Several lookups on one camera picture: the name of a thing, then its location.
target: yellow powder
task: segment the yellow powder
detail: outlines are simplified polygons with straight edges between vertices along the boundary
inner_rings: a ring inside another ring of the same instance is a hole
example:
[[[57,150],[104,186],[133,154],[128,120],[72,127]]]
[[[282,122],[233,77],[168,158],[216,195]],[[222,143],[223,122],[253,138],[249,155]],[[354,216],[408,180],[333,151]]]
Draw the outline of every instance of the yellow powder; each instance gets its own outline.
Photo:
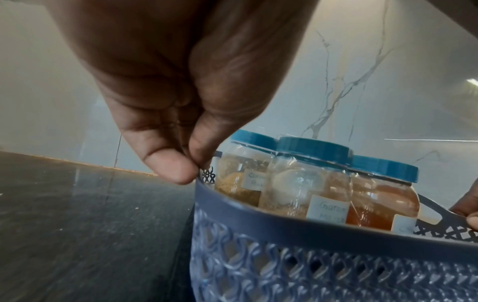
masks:
[[[229,174],[223,179],[216,179],[214,189],[233,199],[257,206],[259,204],[260,191],[252,191],[242,187],[243,172]]]

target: basket handle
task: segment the basket handle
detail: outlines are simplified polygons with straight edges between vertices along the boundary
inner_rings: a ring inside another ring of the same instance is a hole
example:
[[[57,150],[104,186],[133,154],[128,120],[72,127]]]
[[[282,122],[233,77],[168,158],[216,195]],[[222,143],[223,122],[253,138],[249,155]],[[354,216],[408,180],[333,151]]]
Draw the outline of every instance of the basket handle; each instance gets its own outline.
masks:
[[[429,224],[425,221],[421,221],[422,223],[426,223],[430,229],[436,229],[441,232],[446,231],[450,226],[462,226],[468,228],[467,219],[465,217],[449,211],[444,206],[423,195],[419,194],[418,197],[420,198],[420,203],[426,205],[442,217],[438,224]]]

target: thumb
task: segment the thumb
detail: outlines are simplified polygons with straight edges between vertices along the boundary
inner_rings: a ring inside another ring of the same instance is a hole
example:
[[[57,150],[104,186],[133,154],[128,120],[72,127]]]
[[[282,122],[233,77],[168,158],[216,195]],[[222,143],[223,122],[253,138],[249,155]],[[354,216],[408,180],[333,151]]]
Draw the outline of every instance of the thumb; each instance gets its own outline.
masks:
[[[478,230],[478,212],[468,215],[467,223],[472,229]]]
[[[191,159],[199,167],[203,167],[213,157],[219,145],[248,122],[249,120],[235,120],[218,117],[208,111],[203,112],[189,139]]]

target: jar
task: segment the jar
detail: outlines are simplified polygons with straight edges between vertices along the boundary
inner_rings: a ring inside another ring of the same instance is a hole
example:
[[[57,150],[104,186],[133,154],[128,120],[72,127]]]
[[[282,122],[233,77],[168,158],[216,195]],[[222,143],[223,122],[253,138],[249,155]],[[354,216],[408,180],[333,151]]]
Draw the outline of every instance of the jar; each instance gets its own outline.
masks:
[[[349,151],[315,139],[281,137],[259,207],[297,218],[345,223],[351,193]],[[336,180],[332,188],[327,187],[330,177]]]
[[[399,162],[353,156],[352,197],[347,224],[413,234],[420,202],[412,183],[418,168]]]
[[[257,206],[276,145],[277,140],[266,135],[245,130],[235,132],[219,160],[215,190]]]

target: hand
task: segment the hand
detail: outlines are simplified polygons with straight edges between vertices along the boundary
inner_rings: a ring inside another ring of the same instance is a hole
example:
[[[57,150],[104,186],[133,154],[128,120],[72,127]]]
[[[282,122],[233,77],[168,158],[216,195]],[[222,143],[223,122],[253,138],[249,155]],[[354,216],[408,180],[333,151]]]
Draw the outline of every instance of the hand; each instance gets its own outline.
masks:
[[[191,182],[260,115],[318,0],[47,0],[123,138],[160,177]]]
[[[470,190],[450,208],[450,211],[465,216],[468,225],[478,230],[478,179],[472,184]]]

